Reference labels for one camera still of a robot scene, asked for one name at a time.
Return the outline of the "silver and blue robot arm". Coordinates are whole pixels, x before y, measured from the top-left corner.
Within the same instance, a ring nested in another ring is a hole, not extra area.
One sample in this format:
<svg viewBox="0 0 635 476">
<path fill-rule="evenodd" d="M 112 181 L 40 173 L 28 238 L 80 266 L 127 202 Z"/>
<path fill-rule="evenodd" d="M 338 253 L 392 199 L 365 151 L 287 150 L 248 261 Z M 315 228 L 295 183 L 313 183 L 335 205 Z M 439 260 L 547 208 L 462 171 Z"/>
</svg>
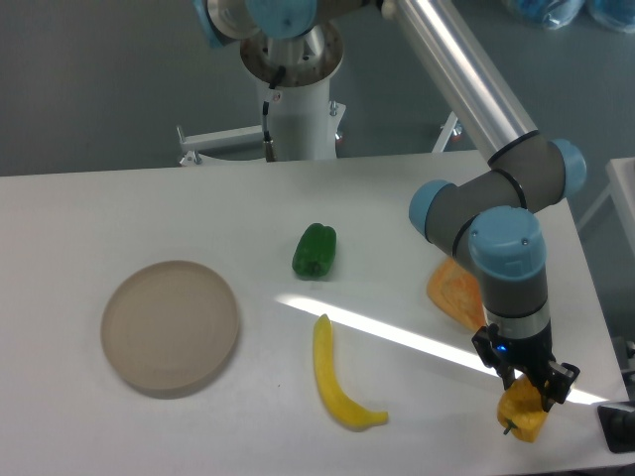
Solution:
<svg viewBox="0 0 635 476">
<path fill-rule="evenodd" d="M 326 160 L 335 128 L 325 98 L 343 48 L 334 20 L 359 1 L 197 1 L 208 43 L 240 46 L 259 87 L 256 135 L 268 161 Z M 432 244 L 477 279 L 485 324 L 473 337 L 482 363 L 510 387 L 517 373 L 544 410 L 563 403 L 579 370 L 552 351 L 546 245 L 537 213 L 576 193 L 586 166 L 577 147 L 550 141 L 518 102 L 448 1 L 380 1 L 466 128 L 488 171 L 463 185 L 440 179 L 414 194 L 409 217 Z"/>
</svg>

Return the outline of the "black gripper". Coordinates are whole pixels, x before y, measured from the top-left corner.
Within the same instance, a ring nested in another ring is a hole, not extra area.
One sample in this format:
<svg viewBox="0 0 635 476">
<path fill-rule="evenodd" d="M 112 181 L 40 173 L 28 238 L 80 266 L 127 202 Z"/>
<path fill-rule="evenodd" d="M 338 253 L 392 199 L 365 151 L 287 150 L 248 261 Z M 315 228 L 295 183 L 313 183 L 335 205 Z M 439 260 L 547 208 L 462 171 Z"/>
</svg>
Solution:
<svg viewBox="0 0 635 476">
<path fill-rule="evenodd" d="M 482 326 L 471 342 L 483 365 L 492 368 L 505 391 L 516 382 L 517 370 L 540 387 L 542 410 L 548 413 L 554 404 L 563 404 L 580 370 L 570 363 L 558 363 L 552 352 L 552 327 L 548 324 L 537 334 L 521 339 L 503 337 L 495 324 Z"/>
</svg>

